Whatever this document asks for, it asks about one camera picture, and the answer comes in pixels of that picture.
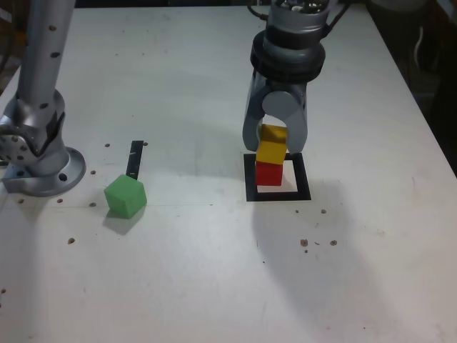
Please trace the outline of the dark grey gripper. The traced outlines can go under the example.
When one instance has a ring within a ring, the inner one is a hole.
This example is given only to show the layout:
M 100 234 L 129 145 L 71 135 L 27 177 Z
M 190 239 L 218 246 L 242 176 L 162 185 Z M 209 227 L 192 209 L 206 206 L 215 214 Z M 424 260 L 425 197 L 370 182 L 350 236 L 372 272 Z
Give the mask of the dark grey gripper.
M 308 138 L 306 84 L 273 81 L 253 69 L 242 129 L 243 143 L 249 151 L 258 149 L 258 126 L 265 114 L 286 125 L 289 153 L 301 153 Z

